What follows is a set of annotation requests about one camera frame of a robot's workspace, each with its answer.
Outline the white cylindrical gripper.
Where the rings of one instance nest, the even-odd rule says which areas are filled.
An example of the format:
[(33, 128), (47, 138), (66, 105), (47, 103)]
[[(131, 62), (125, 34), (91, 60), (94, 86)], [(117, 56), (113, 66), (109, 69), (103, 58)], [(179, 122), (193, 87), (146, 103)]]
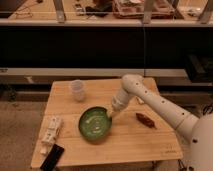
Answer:
[(130, 94), (126, 92), (123, 88), (120, 88), (116, 95), (112, 97), (112, 108), (113, 110), (107, 110), (107, 117), (112, 119), (115, 115), (115, 111), (124, 110), (130, 101)]

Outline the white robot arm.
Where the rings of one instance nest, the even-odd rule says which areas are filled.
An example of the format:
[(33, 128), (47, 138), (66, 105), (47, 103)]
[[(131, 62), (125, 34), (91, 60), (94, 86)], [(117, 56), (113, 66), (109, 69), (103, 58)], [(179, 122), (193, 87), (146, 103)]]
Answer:
[(112, 115), (124, 110), (136, 96), (159, 114), (190, 145), (187, 171), (213, 171), (213, 113), (200, 118), (148, 89), (141, 75), (126, 74), (112, 97)]

